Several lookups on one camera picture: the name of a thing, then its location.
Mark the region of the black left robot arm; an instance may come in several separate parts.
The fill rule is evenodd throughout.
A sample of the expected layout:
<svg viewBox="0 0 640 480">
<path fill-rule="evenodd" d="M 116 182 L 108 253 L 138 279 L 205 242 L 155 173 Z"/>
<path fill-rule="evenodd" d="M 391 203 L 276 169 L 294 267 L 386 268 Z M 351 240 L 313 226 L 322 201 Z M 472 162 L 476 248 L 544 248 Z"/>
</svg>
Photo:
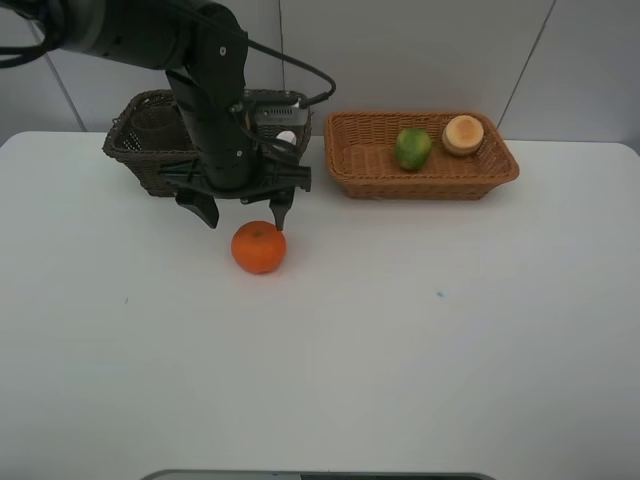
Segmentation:
<svg viewBox="0 0 640 480">
<path fill-rule="evenodd" d="M 266 201 L 283 229 L 296 189 L 311 188 L 296 144 L 260 134 L 262 125 L 286 121 L 306 126 L 309 109 L 324 95 L 253 93 L 245 63 L 257 50 L 286 63 L 298 60 L 251 40 L 234 14 L 214 1 L 4 1 L 38 25 L 42 40 L 4 46 L 4 69 L 66 50 L 165 72 L 195 151 L 158 175 L 175 191 L 178 205 L 214 228 L 219 199 L 244 204 Z"/>
</svg>

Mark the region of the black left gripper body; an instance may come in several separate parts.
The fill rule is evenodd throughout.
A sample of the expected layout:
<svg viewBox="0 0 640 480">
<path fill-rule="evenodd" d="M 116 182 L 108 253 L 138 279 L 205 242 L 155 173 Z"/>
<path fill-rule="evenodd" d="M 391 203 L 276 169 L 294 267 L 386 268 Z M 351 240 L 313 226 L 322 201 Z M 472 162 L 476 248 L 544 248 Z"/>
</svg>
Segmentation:
<svg viewBox="0 0 640 480">
<path fill-rule="evenodd" d="M 193 160 L 162 166 L 159 176 L 177 190 L 219 199 L 259 201 L 280 191 L 311 190 L 311 169 L 265 157 L 259 152 L 201 153 Z"/>
</svg>

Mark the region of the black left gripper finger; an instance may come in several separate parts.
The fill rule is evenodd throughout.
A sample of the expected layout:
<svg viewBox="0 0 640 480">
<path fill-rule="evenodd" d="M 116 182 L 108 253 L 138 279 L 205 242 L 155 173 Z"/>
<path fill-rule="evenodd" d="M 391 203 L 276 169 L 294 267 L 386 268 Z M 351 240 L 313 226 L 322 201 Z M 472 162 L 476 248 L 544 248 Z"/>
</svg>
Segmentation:
<svg viewBox="0 0 640 480">
<path fill-rule="evenodd" d="M 215 229 L 219 221 L 219 210 L 213 197 L 193 190 L 179 190 L 176 203 L 200 218 L 209 228 Z"/>
<path fill-rule="evenodd" d="M 278 231 L 284 230 L 286 215 L 293 205 L 295 191 L 293 189 L 284 189 L 275 192 L 269 202 L 274 217 L 274 225 Z"/>
</svg>

